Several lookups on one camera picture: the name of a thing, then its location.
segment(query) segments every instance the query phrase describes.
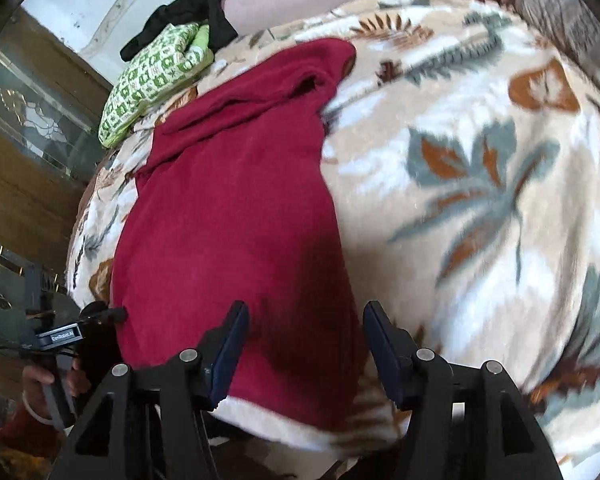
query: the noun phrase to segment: green patterned cloth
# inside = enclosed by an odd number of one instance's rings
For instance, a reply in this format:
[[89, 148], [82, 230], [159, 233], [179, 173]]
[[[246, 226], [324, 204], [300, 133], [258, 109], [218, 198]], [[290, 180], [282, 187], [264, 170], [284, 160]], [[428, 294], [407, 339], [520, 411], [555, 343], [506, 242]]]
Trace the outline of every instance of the green patterned cloth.
[[102, 145], [114, 147], [149, 106], [183, 88], [210, 65], [214, 55], [208, 44], [208, 25], [167, 25], [131, 60], [111, 91], [98, 130]]

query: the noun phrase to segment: beige blanket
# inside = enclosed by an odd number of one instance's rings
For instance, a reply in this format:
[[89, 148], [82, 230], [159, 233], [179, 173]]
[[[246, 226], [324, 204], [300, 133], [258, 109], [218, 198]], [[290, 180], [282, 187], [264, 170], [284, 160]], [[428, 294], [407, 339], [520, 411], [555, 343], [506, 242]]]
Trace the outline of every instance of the beige blanket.
[[[67, 284], [109, 297], [136, 198], [134, 171], [174, 109], [302, 41], [353, 43], [356, 65], [325, 108], [321, 170], [360, 311], [450, 362], [500, 361], [560, 460], [600, 445], [600, 92], [515, 14], [473, 0], [357, 0], [236, 40], [208, 73], [136, 123], [79, 219]], [[408, 425], [373, 363], [341, 431], [241, 399], [215, 415], [290, 446], [352, 455]]]

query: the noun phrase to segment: human hand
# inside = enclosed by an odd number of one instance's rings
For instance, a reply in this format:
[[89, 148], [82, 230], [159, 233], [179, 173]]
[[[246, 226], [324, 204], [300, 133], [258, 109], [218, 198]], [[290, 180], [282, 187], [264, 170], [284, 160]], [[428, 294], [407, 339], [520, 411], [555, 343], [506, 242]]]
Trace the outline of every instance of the human hand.
[[[45, 394], [42, 386], [49, 386], [54, 382], [54, 375], [44, 368], [35, 365], [27, 365], [22, 371], [22, 387], [30, 408], [42, 418], [50, 418], [49, 409], [46, 406]], [[91, 388], [87, 375], [80, 370], [80, 360], [72, 361], [72, 369], [66, 374], [66, 384], [72, 397], [86, 393]]]

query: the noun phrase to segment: red fleece cloth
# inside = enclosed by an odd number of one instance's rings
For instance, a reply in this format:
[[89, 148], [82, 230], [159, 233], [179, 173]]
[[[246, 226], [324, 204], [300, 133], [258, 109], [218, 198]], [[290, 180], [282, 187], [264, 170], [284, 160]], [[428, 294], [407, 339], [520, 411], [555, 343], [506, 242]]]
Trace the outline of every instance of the red fleece cloth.
[[284, 50], [155, 129], [112, 272], [127, 363], [194, 347], [242, 300], [250, 332], [230, 394], [324, 429], [350, 413], [366, 345], [319, 111], [355, 55], [336, 39]]

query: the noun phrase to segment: decorative glass panel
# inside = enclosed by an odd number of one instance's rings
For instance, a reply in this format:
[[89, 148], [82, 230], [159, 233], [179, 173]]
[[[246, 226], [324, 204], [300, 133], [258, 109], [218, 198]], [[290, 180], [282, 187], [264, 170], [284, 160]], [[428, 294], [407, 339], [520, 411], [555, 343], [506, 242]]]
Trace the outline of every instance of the decorative glass panel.
[[63, 178], [87, 183], [104, 156], [97, 124], [0, 51], [0, 131]]

